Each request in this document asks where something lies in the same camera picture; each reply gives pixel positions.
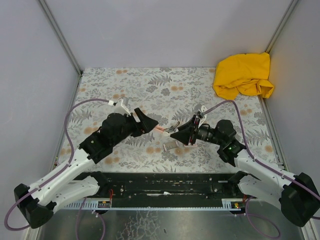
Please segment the metal stapler magazine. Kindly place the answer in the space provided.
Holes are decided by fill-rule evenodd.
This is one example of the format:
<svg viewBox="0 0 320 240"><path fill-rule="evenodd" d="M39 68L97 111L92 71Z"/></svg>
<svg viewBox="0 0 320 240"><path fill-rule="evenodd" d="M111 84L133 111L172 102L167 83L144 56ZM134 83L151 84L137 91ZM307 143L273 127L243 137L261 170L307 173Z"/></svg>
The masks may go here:
<svg viewBox="0 0 320 240"><path fill-rule="evenodd" d="M167 133L172 133L172 132L175 132L175 130L180 126L180 121L177 121L177 123L175 123L174 125L168 127L168 128L165 128L164 131L167 132Z"/></svg>

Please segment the staple box tray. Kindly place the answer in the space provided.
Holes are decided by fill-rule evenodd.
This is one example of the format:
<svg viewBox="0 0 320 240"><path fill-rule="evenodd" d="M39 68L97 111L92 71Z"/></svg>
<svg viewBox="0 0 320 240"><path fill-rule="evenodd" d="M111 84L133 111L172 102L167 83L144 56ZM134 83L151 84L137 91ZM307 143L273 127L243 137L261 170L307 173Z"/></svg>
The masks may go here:
<svg viewBox="0 0 320 240"><path fill-rule="evenodd" d="M164 143L163 144L163 149L164 151L169 151L169 150L172 150L172 149L175 149L175 148L178 148L179 147L179 143L178 141L170 141L170 142L167 142L167 143Z"/></svg>

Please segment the red staple box sleeve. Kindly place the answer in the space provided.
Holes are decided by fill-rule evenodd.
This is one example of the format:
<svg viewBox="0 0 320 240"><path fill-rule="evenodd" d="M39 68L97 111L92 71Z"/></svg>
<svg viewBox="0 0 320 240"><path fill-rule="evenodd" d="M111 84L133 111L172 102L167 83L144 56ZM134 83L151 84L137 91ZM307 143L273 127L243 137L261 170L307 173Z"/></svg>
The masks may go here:
<svg viewBox="0 0 320 240"><path fill-rule="evenodd" d="M185 144L185 148L196 148L198 146L197 141L195 140L194 142L189 142L188 144Z"/></svg>

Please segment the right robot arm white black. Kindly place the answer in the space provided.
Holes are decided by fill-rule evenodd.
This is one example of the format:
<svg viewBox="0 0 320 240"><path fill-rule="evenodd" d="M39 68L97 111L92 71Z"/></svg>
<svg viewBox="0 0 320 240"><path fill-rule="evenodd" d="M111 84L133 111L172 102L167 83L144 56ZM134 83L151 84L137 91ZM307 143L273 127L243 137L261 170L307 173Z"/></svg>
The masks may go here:
<svg viewBox="0 0 320 240"><path fill-rule="evenodd" d="M255 157L235 135L230 120L220 120L212 128L194 115L170 137L184 145L193 145L197 140L218 145L220 159L239 169L235 181L243 194L278 208L292 224L305 226L320 209L320 195L311 177L305 173L296 175Z"/></svg>

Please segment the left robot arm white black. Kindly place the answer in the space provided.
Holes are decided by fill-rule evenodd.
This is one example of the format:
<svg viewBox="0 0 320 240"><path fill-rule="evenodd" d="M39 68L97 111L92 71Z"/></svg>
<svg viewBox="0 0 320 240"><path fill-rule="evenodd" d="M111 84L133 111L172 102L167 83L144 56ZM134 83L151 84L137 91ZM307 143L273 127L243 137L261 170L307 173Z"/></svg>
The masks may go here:
<svg viewBox="0 0 320 240"><path fill-rule="evenodd" d="M139 108L134 111L109 114L98 130L79 144L70 161L60 164L31 185L21 183L14 188L17 207L29 227L39 228L61 207L99 192L102 184L91 176L69 188L66 186L110 155L113 148L126 138L147 134L158 125L157 120L148 117Z"/></svg>

